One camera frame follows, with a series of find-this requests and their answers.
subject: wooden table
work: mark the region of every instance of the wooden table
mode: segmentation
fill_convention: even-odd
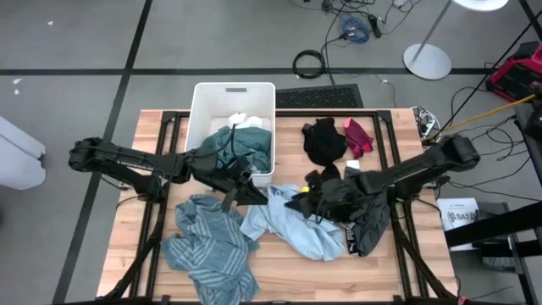
[[[162,112],[162,110],[141,111],[132,146],[134,149],[154,153]],[[392,109],[391,113],[401,160],[421,153],[423,149],[412,110]],[[374,135],[371,119],[354,119],[370,136]],[[341,133],[344,132],[343,122],[344,118],[335,118],[337,129]],[[303,151],[301,128],[304,123],[313,124],[314,118],[276,118],[276,165],[273,178],[275,184],[297,183],[303,186],[305,185],[303,180],[305,174],[313,169],[323,169],[313,164]],[[187,125],[188,119],[181,120],[177,152],[184,152]],[[381,125],[383,134],[387,135],[385,125]],[[170,140],[171,130],[168,130],[168,134],[165,152],[169,149],[167,143]],[[378,148],[376,145],[374,146],[374,152],[367,153],[360,159],[362,169],[380,169]],[[387,136],[384,136],[384,146],[388,162],[391,163],[393,158]],[[350,150],[347,150],[342,159],[335,162],[341,172],[348,159],[352,159]],[[194,180],[183,185],[172,185],[163,238],[180,232],[174,222],[175,206],[195,193],[205,193],[205,191]],[[123,191],[120,200],[134,195],[133,191]],[[217,192],[213,195],[223,196]],[[422,199],[434,202],[433,192],[424,190]],[[143,202],[130,200],[119,207],[97,295],[109,292],[133,261],[136,255],[144,205]],[[238,209],[242,213],[246,211],[246,207]],[[402,215],[402,210],[399,209],[398,213]],[[446,288],[455,293],[456,280],[439,213],[425,204],[414,202],[412,214],[423,259]],[[401,277],[391,225],[388,226],[376,248],[366,258],[350,256],[345,252],[342,257],[332,262],[313,261],[300,256],[276,235],[266,233],[258,241],[260,249],[250,254],[249,265],[262,290],[253,298],[253,301],[390,301],[394,295],[402,295]],[[413,263],[407,254],[406,257],[412,291],[414,295],[419,295]],[[142,268],[139,289],[141,295],[145,291],[148,261],[149,258]],[[172,301],[198,300],[192,280],[188,277],[187,272],[169,269],[161,253],[154,298],[160,299],[164,294],[170,295]]]

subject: light blue shirt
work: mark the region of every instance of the light blue shirt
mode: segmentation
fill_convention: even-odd
[[[295,194],[297,185],[268,186],[268,204],[249,206],[241,232],[255,241],[269,230],[310,259],[330,261],[341,256],[345,252],[342,230],[327,219],[318,225],[314,215],[305,219],[285,207]]]

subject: plastic bin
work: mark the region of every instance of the plastic bin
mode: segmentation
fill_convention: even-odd
[[[271,131],[271,168],[267,174],[252,174],[257,187],[273,180],[275,147],[275,88],[272,83],[199,83],[194,90],[185,150],[199,148],[203,140],[228,124],[232,114],[246,113],[263,120],[263,128]]]

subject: yellow object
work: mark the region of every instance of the yellow object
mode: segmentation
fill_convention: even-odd
[[[515,101],[514,103],[509,103],[509,104],[507,104],[507,105],[500,106],[500,107],[495,108],[495,109],[493,109],[493,110],[491,110],[491,111],[488,111],[488,112],[486,112],[486,113],[484,113],[484,114],[479,114],[479,115],[477,115],[477,116],[474,116],[474,117],[472,117],[472,118],[470,118],[470,119],[466,119],[466,120],[464,120],[464,121],[462,121],[462,122],[459,122],[459,123],[457,123],[457,124],[455,124],[455,125],[452,125],[452,126],[450,126],[450,127],[446,127],[446,128],[444,128],[442,131],[451,130],[451,129],[454,129],[454,128],[459,127],[459,126],[461,126],[461,125],[465,125],[465,124],[467,124],[467,123],[470,123],[470,122],[472,122],[472,121],[474,121],[474,120],[476,120],[476,119],[482,119],[482,118],[484,118],[484,117],[486,117],[486,116],[490,116],[491,114],[496,114],[496,113],[498,113],[498,112],[501,111],[501,110],[504,110],[504,109],[507,109],[507,108],[510,108],[510,107],[514,107],[514,106],[516,106],[516,105],[518,105],[518,104],[520,104],[520,103],[525,103],[525,102],[531,101],[531,100],[533,100],[535,97],[536,97],[536,96],[535,96],[534,94],[532,94],[532,95],[530,95],[530,96],[528,96],[528,97],[525,97],[525,98],[520,99],[519,101]],[[434,138],[434,136],[430,136],[427,140],[432,140],[433,138]]]

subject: teal cloth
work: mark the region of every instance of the teal cloth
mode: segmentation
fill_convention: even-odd
[[[219,149],[230,137],[229,126],[222,127],[212,136],[209,136],[202,143],[204,148]],[[245,156],[248,162],[261,174],[269,172],[271,131],[257,127],[235,129],[234,151],[237,157]],[[218,153],[218,158],[227,164],[234,157],[231,152],[231,144]]]

